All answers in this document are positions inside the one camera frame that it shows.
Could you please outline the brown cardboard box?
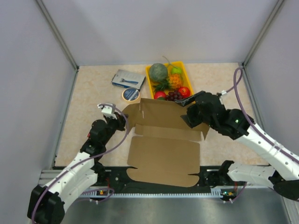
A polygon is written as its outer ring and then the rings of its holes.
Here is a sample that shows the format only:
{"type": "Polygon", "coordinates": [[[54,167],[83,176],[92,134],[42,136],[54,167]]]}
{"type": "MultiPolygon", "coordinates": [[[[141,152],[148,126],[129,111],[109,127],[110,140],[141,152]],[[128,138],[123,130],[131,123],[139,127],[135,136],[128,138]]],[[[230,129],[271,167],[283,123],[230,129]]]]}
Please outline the brown cardboard box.
{"type": "Polygon", "coordinates": [[[186,111],[175,102],[148,98],[123,110],[135,132],[128,154],[128,165],[136,169],[129,172],[133,178],[150,171],[182,175],[200,172],[199,143],[206,138],[209,126],[190,128],[180,117],[186,111]]]}

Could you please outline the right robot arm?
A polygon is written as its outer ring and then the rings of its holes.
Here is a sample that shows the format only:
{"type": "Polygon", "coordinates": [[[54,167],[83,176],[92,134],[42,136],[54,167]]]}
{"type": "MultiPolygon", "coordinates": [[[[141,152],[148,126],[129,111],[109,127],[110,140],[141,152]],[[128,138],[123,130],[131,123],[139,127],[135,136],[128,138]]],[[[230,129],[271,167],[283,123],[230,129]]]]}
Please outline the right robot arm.
{"type": "Polygon", "coordinates": [[[226,160],[210,184],[249,182],[266,186],[290,200],[299,199],[299,157],[268,136],[250,116],[240,109],[226,109],[217,95],[205,91],[176,100],[176,104],[187,108],[181,118],[190,128],[207,124],[268,162],[267,166],[255,166],[226,160]]]}

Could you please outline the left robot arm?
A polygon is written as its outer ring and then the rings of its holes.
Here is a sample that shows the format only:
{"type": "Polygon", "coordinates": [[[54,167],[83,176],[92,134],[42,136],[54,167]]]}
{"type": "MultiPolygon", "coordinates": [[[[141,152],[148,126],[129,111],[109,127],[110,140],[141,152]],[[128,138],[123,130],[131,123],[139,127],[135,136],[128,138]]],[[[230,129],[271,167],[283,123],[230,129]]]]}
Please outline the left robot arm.
{"type": "Polygon", "coordinates": [[[105,182],[105,169],[99,159],[109,153],[106,144],[116,131],[128,132],[128,116],[122,112],[105,114],[104,119],[92,123],[87,141],[72,162],[47,184],[32,190],[27,213],[32,223],[61,223],[86,189],[105,182]]]}

